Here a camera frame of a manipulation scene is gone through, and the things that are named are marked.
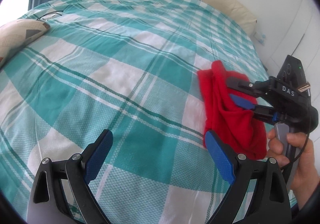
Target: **red garment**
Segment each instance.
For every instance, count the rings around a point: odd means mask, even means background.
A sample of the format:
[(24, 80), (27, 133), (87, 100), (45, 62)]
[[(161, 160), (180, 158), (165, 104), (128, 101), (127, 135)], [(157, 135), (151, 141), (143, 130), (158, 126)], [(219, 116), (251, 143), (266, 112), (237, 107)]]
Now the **red garment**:
[(257, 104), (257, 100), (228, 88), (226, 85), (228, 77), (248, 81), (246, 75), (226, 71), (220, 60), (212, 63), (211, 70), (198, 71), (200, 91), (207, 116), (204, 133), (212, 129), (236, 153), (243, 153), (254, 160), (263, 159), (267, 153), (264, 123), (253, 118), (253, 111), (236, 106), (229, 94), (235, 94), (254, 104)]

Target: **silver bolt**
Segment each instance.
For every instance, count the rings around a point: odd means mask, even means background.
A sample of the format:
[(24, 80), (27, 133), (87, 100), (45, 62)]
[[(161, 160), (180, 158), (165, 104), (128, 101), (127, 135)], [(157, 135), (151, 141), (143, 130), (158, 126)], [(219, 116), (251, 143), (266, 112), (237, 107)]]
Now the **silver bolt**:
[(277, 160), (273, 157), (269, 158), (270, 163), (275, 164), (277, 162)]
[(80, 157), (81, 157), (81, 154), (75, 153), (75, 154), (72, 156), (72, 159), (73, 159), (73, 160), (79, 160)]
[(49, 162), (49, 158), (44, 158), (42, 161), (41, 161), (43, 164), (47, 164)]
[(247, 159), (247, 157), (246, 157), (244, 154), (242, 154), (242, 153), (239, 153), (239, 154), (238, 154), (238, 158), (239, 158), (240, 160), (245, 160), (245, 159)]

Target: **beige patterned pillow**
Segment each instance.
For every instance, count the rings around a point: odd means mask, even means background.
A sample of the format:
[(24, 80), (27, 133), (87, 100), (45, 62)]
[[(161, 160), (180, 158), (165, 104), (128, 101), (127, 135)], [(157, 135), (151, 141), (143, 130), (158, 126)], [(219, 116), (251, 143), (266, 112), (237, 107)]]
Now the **beige patterned pillow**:
[(43, 21), (19, 19), (0, 27), (0, 68), (26, 45), (50, 29)]

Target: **blue gripper pad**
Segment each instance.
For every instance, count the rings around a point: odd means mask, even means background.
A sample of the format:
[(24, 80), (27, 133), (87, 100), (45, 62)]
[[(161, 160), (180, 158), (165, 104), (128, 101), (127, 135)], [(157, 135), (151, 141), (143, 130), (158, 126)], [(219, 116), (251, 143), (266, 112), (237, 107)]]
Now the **blue gripper pad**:
[(242, 98), (234, 94), (230, 94), (230, 97), (237, 106), (242, 107), (243, 109), (251, 110), (255, 108), (254, 104), (252, 104), (249, 100), (245, 98)]
[(222, 148), (218, 145), (215, 137), (211, 132), (207, 132), (204, 137), (205, 145), (210, 153), (215, 166), (218, 168), (222, 178), (227, 181), (230, 185), (233, 184), (236, 177), (233, 173), (233, 165), (229, 161), (227, 155), (224, 153)]
[(104, 134), (100, 144), (96, 147), (91, 157), (85, 165), (84, 181), (89, 184), (94, 180), (104, 163), (113, 144), (113, 134), (110, 130), (104, 130)]

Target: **striped fabric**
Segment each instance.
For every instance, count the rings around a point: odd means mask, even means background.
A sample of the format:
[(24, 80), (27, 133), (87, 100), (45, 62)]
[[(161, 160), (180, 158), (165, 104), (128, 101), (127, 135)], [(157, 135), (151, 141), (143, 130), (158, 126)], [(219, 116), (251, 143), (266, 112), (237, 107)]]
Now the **striped fabric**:
[(196, 72), (222, 60), (266, 80), (250, 38), (200, 0), (54, 0), (23, 18), (54, 10), (63, 16), (48, 20), (51, 30), (0, 72), (5, 196), (25, 218), (41, 159), (68, 159), (110, 129), (113, 147), (90, 188), (112, 223), (205, 223), (228, 183), (202, 145)]

